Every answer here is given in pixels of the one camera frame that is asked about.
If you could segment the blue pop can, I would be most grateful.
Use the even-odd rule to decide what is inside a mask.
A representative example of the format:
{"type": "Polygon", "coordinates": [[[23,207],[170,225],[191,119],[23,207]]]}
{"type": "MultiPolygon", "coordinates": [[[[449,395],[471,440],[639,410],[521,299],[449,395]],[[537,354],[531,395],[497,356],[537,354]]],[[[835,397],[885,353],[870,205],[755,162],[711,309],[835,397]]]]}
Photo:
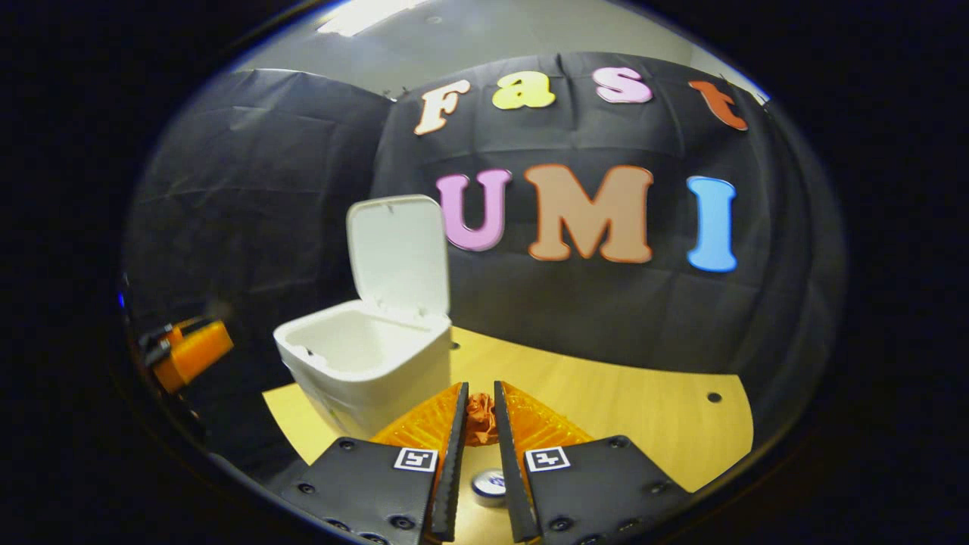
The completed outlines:
{"type": "Polygon", "coordinates": [[[503,508],[506,505],[506,485],[501,469],[491,468],[475,473],[470,482],[474,501],[488,508],[503,508]]]}

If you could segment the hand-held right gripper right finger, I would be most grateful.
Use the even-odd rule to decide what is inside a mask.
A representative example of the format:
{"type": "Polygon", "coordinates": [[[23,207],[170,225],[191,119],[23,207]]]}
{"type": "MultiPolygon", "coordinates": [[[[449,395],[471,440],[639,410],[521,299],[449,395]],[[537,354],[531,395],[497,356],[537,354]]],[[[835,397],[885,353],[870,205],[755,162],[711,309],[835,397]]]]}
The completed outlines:
{"type": "Polygon", "coordinates": [[[629,545],[691,503],[626,435],[589,437],[506,381],[494,383],[494,412],[516,543],[629,545]]]}

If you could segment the wooden desktop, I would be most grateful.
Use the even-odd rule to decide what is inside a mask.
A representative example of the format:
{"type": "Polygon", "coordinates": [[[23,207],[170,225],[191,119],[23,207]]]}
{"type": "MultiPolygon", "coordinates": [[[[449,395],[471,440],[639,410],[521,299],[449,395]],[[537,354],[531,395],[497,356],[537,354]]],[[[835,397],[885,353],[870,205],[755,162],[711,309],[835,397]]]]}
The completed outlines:
{"type": "MultiPolygon", "coordinates": [[[[554,354],[451,328],[460,347],[450,378],[470,393],[494,393],[506,381],[564,415],[593,438],[625,434],[688,492],[696,492],[751,451],[752,411],[736,375],[627,368],[554,354]]],[[[305,463],[344,435],[319,417],[297,384],[263,392],[274,421],[305,463]]],[[[475,500],[469,479],[500,466],[497,446],[463,454],[463,483],[451,545],[512,545],[506,510],[475,500]]]]}

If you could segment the orange paper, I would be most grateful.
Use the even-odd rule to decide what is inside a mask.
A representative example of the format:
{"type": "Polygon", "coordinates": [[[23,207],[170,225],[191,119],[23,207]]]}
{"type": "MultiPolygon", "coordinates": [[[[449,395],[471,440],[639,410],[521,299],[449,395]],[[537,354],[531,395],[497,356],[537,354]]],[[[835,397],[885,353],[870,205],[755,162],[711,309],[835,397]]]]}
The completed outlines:
{"type": "Polygon", "coordinates": [[[485,447],[499,442],[494,398],[487,393],[470,394],[465,406],[465,445],[485,447]]]}

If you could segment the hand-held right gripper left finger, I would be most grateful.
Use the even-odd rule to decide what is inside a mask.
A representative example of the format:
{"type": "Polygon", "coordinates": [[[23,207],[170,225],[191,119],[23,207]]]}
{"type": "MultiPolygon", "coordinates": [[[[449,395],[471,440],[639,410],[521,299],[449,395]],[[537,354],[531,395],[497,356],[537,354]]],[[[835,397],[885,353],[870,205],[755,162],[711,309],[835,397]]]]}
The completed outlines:
{"type": "Polygon", "coordinates": [[[469,386],[423,401],[370,441],[336,438],[280,496],[351,545],[442,545],[456,538],[469,386]]]}

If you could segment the white desktop garbage bin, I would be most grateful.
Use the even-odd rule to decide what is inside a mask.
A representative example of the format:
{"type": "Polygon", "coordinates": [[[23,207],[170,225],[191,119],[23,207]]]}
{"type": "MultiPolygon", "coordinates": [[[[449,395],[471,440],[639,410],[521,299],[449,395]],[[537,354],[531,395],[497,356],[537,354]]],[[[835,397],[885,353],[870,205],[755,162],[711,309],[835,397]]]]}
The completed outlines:
{"type": "Polygon", "coordinates": [[[282,362],[343,434],[370,438],[450,386],[450,273],[442,208],[425,195],[346,215],[356,297],[278,325],[282,362]]]}

